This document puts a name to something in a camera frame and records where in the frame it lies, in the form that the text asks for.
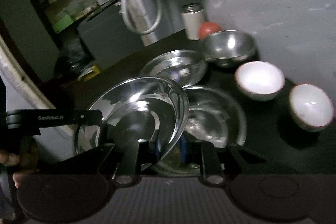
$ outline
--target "metal bowl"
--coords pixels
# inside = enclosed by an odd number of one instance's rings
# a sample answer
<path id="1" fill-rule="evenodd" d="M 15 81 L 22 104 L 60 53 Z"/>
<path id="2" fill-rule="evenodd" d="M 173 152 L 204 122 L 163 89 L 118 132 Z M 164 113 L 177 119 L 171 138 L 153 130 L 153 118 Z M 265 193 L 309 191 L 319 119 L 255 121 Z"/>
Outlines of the metal bowl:
<path id="1" fill-rule="evenodd" d="M 206 61 L 222 68 L 237 67 L 256 53 L 253 37 L 234 30 L 209 34 L 199 47 Z"/>
<path id="2" fill-rule="evenodd" d="M 187 87 L 198 83 L 206 70 L 207 63 L 201 54 L 191 50 L 177 50 L 162 54 L 148 62 L 140 75 L 169 78 L 182 87 Z"/>
<path id="3" fill-rule="evenodd" d="M 243 145 L 246 118 L 240 104 L 227 93 L 206 86 L 184 89 L 189 100 L 189 117 L 185 131 L 199 140 L 224 148 L 228 143 Z M 152 168 L 162 175 L 193 176 L 199 166 L 186 165 L 177 147 Z"/>
<path id="4" fill-rule="evenodd" d="M 81 153 L 113 139 L 119 147 L 131 141 L 156 138 L 162 159 L 179 140 L 188 119 L 185 91 L 159 77 L 124 81 L 100 96 L 89 109 L 98 109 L 108 124 L 107 136 L 97 126 L 82 126 L 75 134 L 75 151 Z"/>

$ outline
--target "black circular disc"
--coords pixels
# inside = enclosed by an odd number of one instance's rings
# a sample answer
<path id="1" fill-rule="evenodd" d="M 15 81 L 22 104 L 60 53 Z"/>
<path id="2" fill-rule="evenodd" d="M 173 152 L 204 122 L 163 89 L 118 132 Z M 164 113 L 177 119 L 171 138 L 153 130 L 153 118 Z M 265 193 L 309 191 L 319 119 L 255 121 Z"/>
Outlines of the black circular disc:
<path id="1" fill-rule="evenodd" d="M 101 175 L 31 175 L 17 190 L 17 200 L 29 218 L 66 223 L 97 212 L 108 193 L 108 182 Z"/>
<path id="2" fill-rule="evenodd" d="M 238 175 L 231 194 L 253 215 L 289 221 L 309 216 L 319 201 L 320 188 L 308 175 Z"/>

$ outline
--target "white hose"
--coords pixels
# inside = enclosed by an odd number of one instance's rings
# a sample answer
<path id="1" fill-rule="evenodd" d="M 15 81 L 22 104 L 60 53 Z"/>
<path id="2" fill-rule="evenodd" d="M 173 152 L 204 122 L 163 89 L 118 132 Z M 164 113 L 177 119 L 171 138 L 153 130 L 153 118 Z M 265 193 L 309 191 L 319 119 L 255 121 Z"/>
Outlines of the white hose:
<path id="1" fill-rule="evenodd" d="M 157 16 L 156 16 L 154 24 L 152 25 L 152 27 L 150 27 L 146 31 L 138 31 L 129 19 L 129 15 L 128 15 L 128 12 L 127 12 L 127 0 L 121 0 L 121 15 L 123 17 L 123 20 L 124 20 L 127 28 L 130 31 L 132 31 L 134 33 L 137 33 L 137 34 L 140 34 L 140 35 L 146 35 L 146 34 L 150 34 L 150 33 L 154 32 L 154 30 L 158 27 L 158 25 L 161 21 L 161 17 L 162 17 L 162 2 L 161 2 L 161 0 L 155 0 L 155 2 L 156 2 Z"/>

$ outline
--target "orange object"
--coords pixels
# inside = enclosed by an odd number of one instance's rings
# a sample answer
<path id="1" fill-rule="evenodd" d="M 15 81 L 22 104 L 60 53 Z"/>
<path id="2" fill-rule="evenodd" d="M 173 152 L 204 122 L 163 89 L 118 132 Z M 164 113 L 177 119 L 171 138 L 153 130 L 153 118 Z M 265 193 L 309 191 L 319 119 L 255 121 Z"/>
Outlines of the orange object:
<path id="1" fill-rule="evenodd" d="M 205 22 L 198 29 L 198 37 L 199 39 L 203 39 L 207 35 L 221 30 L 222 27 L 219 24 L 214 22 Z"/>

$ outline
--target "jar lid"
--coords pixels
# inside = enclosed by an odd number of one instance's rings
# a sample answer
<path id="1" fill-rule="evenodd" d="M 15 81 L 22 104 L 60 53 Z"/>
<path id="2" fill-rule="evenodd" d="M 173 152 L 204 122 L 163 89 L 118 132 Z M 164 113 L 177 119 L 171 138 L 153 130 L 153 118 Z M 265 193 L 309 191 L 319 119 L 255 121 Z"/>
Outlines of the jar lid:
<path id="1" fill-rule="evenodd" d="M 200 3 L 189 3 L 187 5 L 183 5 L 182 12 L 189 14 L 189 13 L 196 13 L 203 9 L 202 4 Z"/>

